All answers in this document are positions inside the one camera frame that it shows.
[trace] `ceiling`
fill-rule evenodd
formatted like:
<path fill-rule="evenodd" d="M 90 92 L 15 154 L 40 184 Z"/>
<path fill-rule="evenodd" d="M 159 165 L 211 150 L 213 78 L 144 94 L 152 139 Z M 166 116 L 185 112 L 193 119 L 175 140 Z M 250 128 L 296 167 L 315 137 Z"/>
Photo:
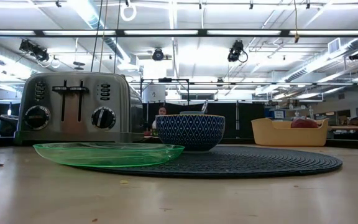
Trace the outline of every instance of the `ceiling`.
<path fill-rule="evenodd" d="M 108 1 L 107 16 L 106 0 L 101 8 L 101 18 L 109 29 L 294 29 L 295 7 L 291 0 L 254 1 L 250 10 L 249 1 L 236 0 L 202 0 L 203 8 L 199 9 L 199 0 L 177 0 L 174 22 L 170 22 L 171 0 L 131 1 L 136 6 L 137 14 L 131 21 L 124 21 L 119 15 L 120 1 Z M 358 29 L 358 0 L 311 0 L 312 7 L 306 8 L 306 0 L 297 0 L 297 26 L 299 29 Z M 99 12 L 101 1 L 94 2 Z M 88 24 L 73 9 L 68 1 L 48 0 L 0 0 L 0 29 L 89 29 Z M 120 10 L 126 8 L 121 1 Z M 129 17 L 132 9 L 125 9 Z M 272 71 L 286 72 L 299 67 L 313 56 L 327 49 L 333 38 L 300 38 L 295 44 L 292 38 L 243 38 L 242 41 L 249 53 L 249 60 L 238 67 L 238 63 L 229 63 L 227 54 L 235 40 L 234 37 L 176 37 L 176 63 L 178 76 L 193 80 L 216 81 L 217 77 L 226 77 L 230 82 L 244 81 L 245 78 L 260 78 L 266 82 L 272 78 Z M 17 55 L 21 38 L 0 38 L 0 46 Z M 30 38 L 30 40 L 48 49 L 51 58 L 55 56 L 61 61 L 58 68 L 48 67 L 53 72 L 74 71 L 73 62 L 85 63 L 84 71 L 91 70 L 93 59 L 94 38 L 79 38 L 78 51 L 75 53 L 74 38 Z M 137 55 L 139 63 L 147 64 L 150 52 L 161 48 L 165 54 L 173 54 L 173 42 L 170 37 L 121 37 L 118 44 L 129 54 Z M 115 63 L 114 52 L 98 39 L 94 72 L 124 73 L 134 80 L 139 80 L 138 72 L 120 70 L 119 62 Z M 277 53 L 273 54 L 278 45 L 282 44 Z M 31 56 L 25 55 L 33 62 Z M 317 72 L 327 75 L 343 69 L 343 60 L 319 68 Z"/>

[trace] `green glass plate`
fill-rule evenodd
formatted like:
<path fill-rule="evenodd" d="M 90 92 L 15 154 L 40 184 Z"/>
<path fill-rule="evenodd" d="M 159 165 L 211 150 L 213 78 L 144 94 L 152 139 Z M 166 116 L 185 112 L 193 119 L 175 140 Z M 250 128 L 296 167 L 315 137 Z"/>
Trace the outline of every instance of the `green glass plate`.
<path fill-rule="evenodd" d="M 177 158 L 183 146 L 143 143 L 68 142 L 33 145 L 51 161 L 87 167 L 129 167 L 161 164 Z"/>

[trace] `toaster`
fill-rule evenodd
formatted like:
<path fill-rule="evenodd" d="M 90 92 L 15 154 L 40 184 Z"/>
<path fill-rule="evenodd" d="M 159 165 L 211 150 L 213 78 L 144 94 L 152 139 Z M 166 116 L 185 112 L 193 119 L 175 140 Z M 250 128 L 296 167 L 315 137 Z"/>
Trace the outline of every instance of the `toaster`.
<path fill-rule="evenodd" d="M 142 126 L 142 100 L 124 76 L 40 73 L 24 85 L 14 140 L 134 142 Z"/>

